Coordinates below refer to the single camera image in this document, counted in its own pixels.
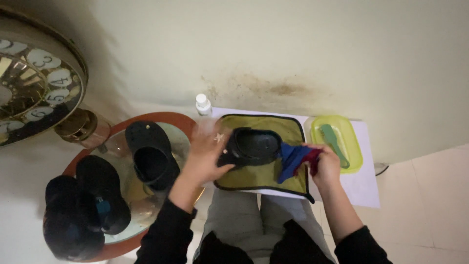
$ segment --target blue cloth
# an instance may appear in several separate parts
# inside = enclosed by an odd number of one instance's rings
[[[282,173],[277,179],[277,183],[281,184],[286,179],[293,177],[293,171],[301,163],[301,160],[311,151],[306,146],[291,146],[282,143],[279,158],[282,158]]]

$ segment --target grey pants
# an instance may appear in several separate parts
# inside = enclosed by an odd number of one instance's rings
[[[322,227],[314,218],[310,202],[304,199],[263,194],[259,210],[257,194],[216,188],[201,242],[208,233],[214,231],[222,242],[241,248],[252,259],[269,257],[273,246],[285,232],[283,224],[291,219],[334,262]],[[199,255],[199,250],[200,245],[194,259]]]

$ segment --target shoe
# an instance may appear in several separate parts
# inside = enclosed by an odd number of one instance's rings
[[[236,170],[244,166],[269,164],[277,159],[281,143],[282,138],[271,130],[235,128],[217,165],[234,164],[236,166],[232,170]]]
[[[76,179],[82,190],[93,195],[100,229],[109,235],[124,231],[131,216],[115,168],[103,158],[88,155],[76,164]]]
[[[137,121],[125,130],[139,180],[153,191],[167,191],[179,175],[165,131],[155,122]]]
[[[85,261],[96,257],[104,246],[102,231],[93,231],[98,222],[94,203],[83,199],[74,177],[61,175],[45,189],[44,239],[57,259]]]

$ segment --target clock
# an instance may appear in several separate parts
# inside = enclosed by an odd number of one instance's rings
[[[53,128],[82,101],[88,69],[56,30],[0,7],[0,146]]]

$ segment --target black sleeve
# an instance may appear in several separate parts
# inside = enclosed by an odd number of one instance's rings
[[[335,254],[340,264],[347,263],[385,263],[392,264],[387,254],[376,243],[367,226],[351,233],[335,248]]]
[[[142,238],[136,264],[184,264],[192,241],[190,223],[197,210],[189,214],[166,199],[158,217]]]

